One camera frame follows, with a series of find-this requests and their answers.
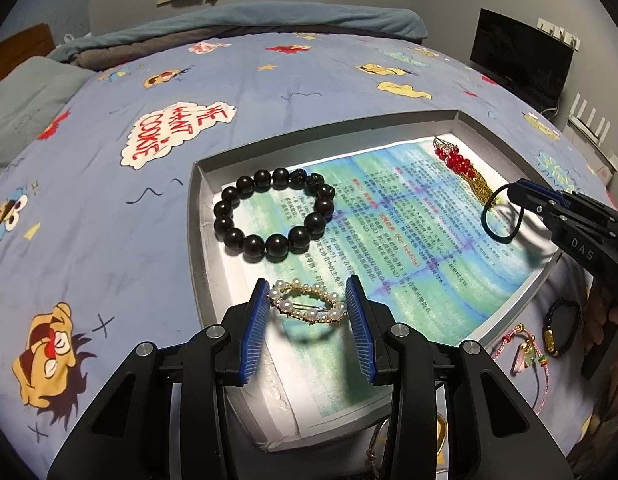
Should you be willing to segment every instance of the black bead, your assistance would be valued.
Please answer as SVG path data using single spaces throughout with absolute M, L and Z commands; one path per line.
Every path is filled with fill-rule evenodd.
M 232 227 L 223 240 L 228 249 L 238 250 L 243 247 L 244 233 L 238 227 Z
M 305 227 L 309 229 L 311 236 L 321 236 L 324 234 L 324 228 L 327 225 L 327 221 L 320 213 L 309 213 L 305 217 Z
M 319 198 L 313 205 L 313 210 L 323 215 L 327 220 L 333 216 L 333 202 L 331 200 L 325 200 Z
M 214 205 L 215 216 L 233 216 L 233 207 L 227 200 L 221 200 Z
M 289 246 L 297 252 L 304 252 L 309 248 L 311 242 L 311 233 L 309 229 L 302 225 L 297 225 L 289 229 Z
M 253 174 L 253 181 L 256 183 L 256 187 L 266 189 L 271 186 L 271 174 L 267 170 L 258 170 Z
M 322 184 L 316 189 L 315 195 L 318 198 L 324 198 L 325 200 L 333 200 L 336 196 L 336 189 L 329 184 Z
M 220 196 L 231 205 L 238 205 L 240 202 L 240 192 L 233 186 L 225 187 Z
M 294 170 L 289 175 L 291 187 L 294 189 L 302 189 L 307 181 L 307 172 L 305 170 Z
M 318 186 L 324 184 L 323 176 L 319 173 L 312 173 L 307 177 L 307 182 L 305 183 L 305 190 L 310 195 L 315 195 L 318 191 Z
M 289 241 L 281 234 L 274 234 L 267 238 L 265 248 L 272 258 L 282 258 L 289 252 Z
M 241 176 L 235 181 L 235 186 L 240 191 L 241 196 L 249 196 L 253 193 L 253 179 L 250 176 Z
M 249 235 L 244 239 L 243 251 L 250 258 L 262 258 L 265 254 L 265 240 L 259 235 Z
M 221 236 L 225 236 L 232 227 L 233 220 L 231 220 L 230 216 L 219 216 L 214 221 L 214 231 Z
M 289 172 L 285 168 L 276 168 L 271 174 L 273 185 L 277 187 L 287 187 L 289 184 Z

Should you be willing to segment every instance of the black hair tie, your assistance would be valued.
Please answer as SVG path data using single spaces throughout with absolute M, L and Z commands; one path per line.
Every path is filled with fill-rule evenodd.
M 551 321 L 553 320 L 553 314 L 556 310 L 558 310 L 561 306 L 568 306 L 576 309 L 576 318 L 573 321 L 573 327 L 571 327 L 571 332 L 569 333 L 569 338 L 560 348 L 557 348 L 555 345 L 555 338 L 553 336 L 553 330 L 551 329 Z M 582 312 L 580 310 L 580 304 L 575 301 L 563 300 L 560 298 L 556 300 L 549 310 L 547 311 L 546 316 L 544 317 L 544 327 L 542 328 L 542 339 L 544 340 L 544 350 L 551 357 L 558 357 L 564 352 L 567 352 L 573 342 L 575 341 L 576 335 L 578 334 L 578 329 L 580 327 L 580 318 L 582 317 Z
M 491 208 L 491 204 L 493 203 L 494 200 L 496 200 L 496 197 L 500 193 L 502 193 L 505 189 L 507 189 L 509 186 L 511 186 L 511 184 L 505 184 L 504 186 L 500 186 L 497 190 L 495 190 L 493 194 L 489 197 L 489 200 L 487 200 L 487 203 L 484 205 L 484 208 L 482 209 L 482 214 L 480 215 L 480 223 L 482 223 L 482 228 L 484 229 L 484 232 L 486 232 L 486 234 L 489 235 L 489 237 L 493 238 L 497 242 L 500 242 L 501 244 L 510 244 L 513 241 L 513 239 L 516 237 L 516 235 L 520 231 L 520 226 L 522 225 L 522 219 L 524 218 L 524 207 L 521 207 L 520 216 L 518 217 L 518 223 L 516 224 L 516 227 L 513 229 L 513 232 L 509 236 L 497 235 L 487 225 L 487 211 Z

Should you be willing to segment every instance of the pearl brooch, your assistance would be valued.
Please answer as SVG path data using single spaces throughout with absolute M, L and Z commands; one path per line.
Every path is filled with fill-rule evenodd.
M 324 306 L 294 303 L 288 296 L 307 294 L 324 302 Z M 314 323 L 336 323 L 347 315 L 347 304 L 339 300 L 337 292 L 328 292 L 324 285 L 308 285 L 298 278 L 291 282 L 278 280 L 269 291 L 269 302 L 279 313 L 312 325 Z

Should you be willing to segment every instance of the wooden headboard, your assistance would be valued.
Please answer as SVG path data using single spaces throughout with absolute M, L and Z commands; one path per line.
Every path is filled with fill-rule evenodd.
M 46 56 L 56 46 L 49 25 L 40 23 L 0 43 L 0 81 L 32 56 Z

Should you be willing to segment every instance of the braided bracelet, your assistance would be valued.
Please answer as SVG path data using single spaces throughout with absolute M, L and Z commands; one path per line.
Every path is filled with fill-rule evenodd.
M 255 188 L 268 190 L 273 183 L 275 189 L 285 189 L 291 184 L 294 189 L 304 189 L 307 194 L 316 196 L 313 213 L 305 217 L 304 225 L 297 225 L 289 230 L 287 236 L 276 233 L 263 240 L 259 235 L 248 235 L 233 226 L 233 208 L 240 203 L 241 198 L 250 197 Z M 285 168 L 277 168 L 271 174 L 267 170 L 258 170 L 253 178 L 241 176 L 235 186 L 228 186 L 221 193 L 222 200 L 214 205 L 214 231 L 232 250 L 243 250 L 249 258 L 262 258 L 267 253 L 272 258 L 282 258 L 289 250 L 304 253 L 309 248 L 311 238 L 319 238 L 324 234 L 325 226 L 333 215 L 333 198 L 336 190 L 324 183 L 321 174 L 307 175 L 305 170 L 294 170 L 289 173 Z
M 570 306 L 571 308 L 576 309 L 576 318 L 573 320 L 573 326 L 571 327 L 571 332 L 569 333 L 569 337 L 564 345 L 560 348 L 557 348 L 555 345 L 555 338 L 553 337 L 553 330 L 551 329 L 551 321 L 553 320 L 553 313 L 561 306 Z M 564 352 L 568 351 L 573 345 L 573 341 L 575 340 L 578 329 L 580 328 L 580 318 L 582 317 L 582 312 L 580 311 L 580 305 L 575 301 L 563 300 L 562 298 L 556 300 L 555 303 L 551 305 L 547 314 L 544 318 L 544 327 L 542 329 L 542 339 L 544 340 L 544 349 L 551 357 L 558 357 Z
M 547 395 L 549 394 L 549 362 L 546 356 L 543 355 L 542 352 L 540 352 L 540 349 L 535 342 L 535 336 L 532 335 L 532 333 L 529 332 L 529 330 L 527 330 L 522 323 L 519 323 L 515 327 L 513 327 L 512 330 L 509 330 L 509 332 L 502 336 L 500 346 L 495 352 L 493 352 L 492 357 L 494 359 L 499 357 L 499 355 L 502 354 L 505 346 L 508 343 L 511 343 L 512 338 L 516 335 L 522 336 L 524 338 L 524 342 L 518 347 L 516 359 L 511 368 L 511 375 L 515 376 L 520 372 L 524 372 L 524 370 L 526 370 L 533 364 L 536 357 L 538 358 L 540 366 L 544 370 L 545 384 L 544 392 L 542 393 L 542 399 L 540 399 L 540 404 L 538 404 L 537 408 L 534 404 L 534 412 L 536 415 L 539 415 L 542 411 L 544 403 L 547 400 Z
M 316 296 L 323 300 L 325 305 L 313 306 L 293 303 L 287 297 L 294 293 Z M 314 323 L 337 323 L 347 315 L 347 304 L 340 301 L 337 292 L 327 292 L 326 287 L 320 283 L 303 284 L 298 278 L 294 278 L 291 282 L 278 280 L 269 291 L 269 302 L 271 306 L 278 309 L 279 313 L 306 321 L 310 325 Z

